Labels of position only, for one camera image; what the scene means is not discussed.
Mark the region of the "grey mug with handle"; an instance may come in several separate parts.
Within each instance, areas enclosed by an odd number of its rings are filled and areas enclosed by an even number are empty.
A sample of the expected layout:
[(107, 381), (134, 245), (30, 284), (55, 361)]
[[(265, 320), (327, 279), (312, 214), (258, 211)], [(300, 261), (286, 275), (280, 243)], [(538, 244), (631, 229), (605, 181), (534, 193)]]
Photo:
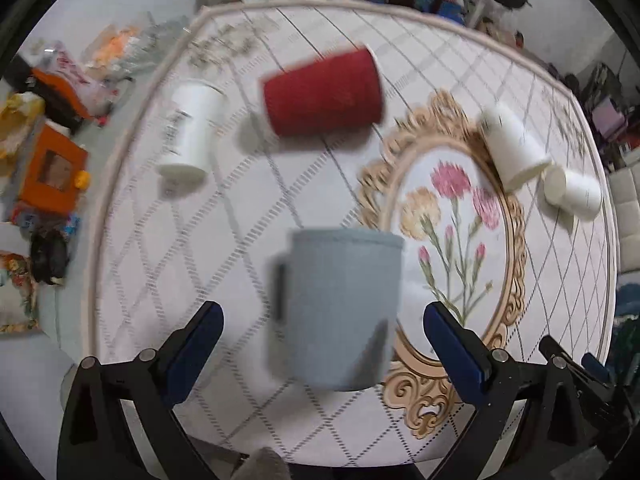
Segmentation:
[(289, 232), (270, 262), (270, 372), (322, 391), (377, 385), (393, 355), (403, 251), (390, 232)]

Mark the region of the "white paper cup far right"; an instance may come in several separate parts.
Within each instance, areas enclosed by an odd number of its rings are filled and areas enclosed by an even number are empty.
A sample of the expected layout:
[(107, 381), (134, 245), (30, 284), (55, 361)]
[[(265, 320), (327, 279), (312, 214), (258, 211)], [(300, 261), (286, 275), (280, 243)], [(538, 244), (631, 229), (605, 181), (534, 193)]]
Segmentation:
[(544, 173), (544, 198), (580, 220), (592, 221), (600, 212), (603, 193), (597, 179), (552, 166)]

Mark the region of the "white speckled paper cup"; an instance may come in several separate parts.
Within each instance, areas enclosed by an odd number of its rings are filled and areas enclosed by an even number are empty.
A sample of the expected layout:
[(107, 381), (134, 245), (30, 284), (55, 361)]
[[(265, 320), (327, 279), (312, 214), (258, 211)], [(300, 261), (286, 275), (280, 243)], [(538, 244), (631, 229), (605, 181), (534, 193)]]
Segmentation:
[(551, 164), (551, 156), (536, 136), (503, 102), (484, 107), (478, 123), (506, 192), (518, 190)]

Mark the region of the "white paper cup with print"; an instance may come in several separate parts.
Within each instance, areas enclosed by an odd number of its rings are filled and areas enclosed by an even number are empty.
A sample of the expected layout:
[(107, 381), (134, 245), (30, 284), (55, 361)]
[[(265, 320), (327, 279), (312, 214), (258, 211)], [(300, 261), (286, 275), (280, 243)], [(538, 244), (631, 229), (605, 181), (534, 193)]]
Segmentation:
[(171, 103), (175, 133), (156, 170), (166, 180), (201, 182), (210, 171), (210, 150), (226, 120), (228, 98), (208, 81), (186, 79), (172, 92)]

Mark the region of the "red paper cup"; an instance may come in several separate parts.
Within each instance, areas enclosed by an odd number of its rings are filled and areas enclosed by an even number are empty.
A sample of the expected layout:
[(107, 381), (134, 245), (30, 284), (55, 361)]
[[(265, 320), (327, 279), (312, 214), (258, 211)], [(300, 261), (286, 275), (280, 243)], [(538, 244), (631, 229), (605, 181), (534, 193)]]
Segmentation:
[(273, 75), (262, 82), (262, 99), (280, 138), (366, 128), (385, 115), (378, 61), (367, 47)]

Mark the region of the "blue denim clothing pile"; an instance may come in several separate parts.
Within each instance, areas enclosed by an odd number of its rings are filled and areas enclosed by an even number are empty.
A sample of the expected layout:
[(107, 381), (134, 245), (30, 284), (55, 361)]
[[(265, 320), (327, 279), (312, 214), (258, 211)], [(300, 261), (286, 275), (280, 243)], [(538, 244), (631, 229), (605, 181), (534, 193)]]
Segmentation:
[(614, 384), (623, 386), (639, 405), (639, 285), (626, 284), (616, 292), (612, 338), (606, 368)]

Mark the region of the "floral patterned tablecloth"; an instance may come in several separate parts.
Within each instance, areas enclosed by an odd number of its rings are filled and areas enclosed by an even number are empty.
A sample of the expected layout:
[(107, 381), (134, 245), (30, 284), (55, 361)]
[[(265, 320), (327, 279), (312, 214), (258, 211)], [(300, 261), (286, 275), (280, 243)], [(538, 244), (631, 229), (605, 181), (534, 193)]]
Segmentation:
[[(376, 56), (385, 118), (354, 133), (285, 140), (262, 82), (352, 47)], [(163, 179), (171, 95), (201, 79), (228, 98), (210, 171)], [(228, 4), (202, 11), (157, 69), (120, 136), (96, 201), (82, 300), (82, 350), (111, 363), (158, 346), (206, 300), (224, 333), (178, 409), (192, 436), (295, 463), (385, 466), (444, 455), (471, 411), (421, 328), (445, 299), (514, 358), (539, 362), (544, 336), (580, 358), (611, 341), (615, 214), (550, 206), (534, 179), (505, 193), (480, 148), (477, 114), (503, 102), (552, 160), (603, 180), (578, 99), (537, 64), (441, 18), (347, 0)], [(381, 228), (405, 237), (404, 302), (381, 385), (329, 393), (268, 366), (270, 262), (303, 228)]]

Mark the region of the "white padded chair right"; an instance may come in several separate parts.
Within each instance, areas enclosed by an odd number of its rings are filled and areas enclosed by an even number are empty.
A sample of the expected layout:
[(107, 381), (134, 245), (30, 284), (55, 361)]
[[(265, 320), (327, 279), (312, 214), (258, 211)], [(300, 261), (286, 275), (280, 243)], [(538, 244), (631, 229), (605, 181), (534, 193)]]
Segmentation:
[(612, 202), (617, 222), (620, 248), (620, 273), (639, 270), (640, 259), (640, 206), (639, 163), (635, 162), (608, 175)]

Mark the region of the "orange box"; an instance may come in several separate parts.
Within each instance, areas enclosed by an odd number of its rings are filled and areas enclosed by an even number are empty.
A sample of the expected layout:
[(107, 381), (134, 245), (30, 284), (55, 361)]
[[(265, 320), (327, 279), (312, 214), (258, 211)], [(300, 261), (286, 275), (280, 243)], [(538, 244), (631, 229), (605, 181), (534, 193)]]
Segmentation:
[(45, 214), (67, 216), (76, 207), (76, 179), (86, 169), (88, 152), (68, 136), (44, 125), (37, 136), (18, 199)]

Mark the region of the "yellow plastic bag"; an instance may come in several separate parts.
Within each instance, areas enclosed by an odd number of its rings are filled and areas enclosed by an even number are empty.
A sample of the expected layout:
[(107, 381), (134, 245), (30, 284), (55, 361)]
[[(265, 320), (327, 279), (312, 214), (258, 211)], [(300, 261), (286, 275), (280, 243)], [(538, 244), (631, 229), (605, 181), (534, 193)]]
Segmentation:
[(39, 118), (44, 114), (44, 99), (32, 92), (12, 93), (1, 107), (1, 159), (14, 157)]

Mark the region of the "snack bag orange white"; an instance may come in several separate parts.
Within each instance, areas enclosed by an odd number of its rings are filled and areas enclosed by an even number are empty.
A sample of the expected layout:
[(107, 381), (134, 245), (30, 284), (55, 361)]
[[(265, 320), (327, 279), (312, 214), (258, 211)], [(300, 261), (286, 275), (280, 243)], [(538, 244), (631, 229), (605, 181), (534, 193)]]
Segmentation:
[(139, 32), (141, 29), (134, 25), (123, 28), (115, 25), (105, 27), (81, 53), (81, 64), (86, 72), (96, 79), (106, 77), (125, 55), (126, 47), (131, 40), (137, 38)]

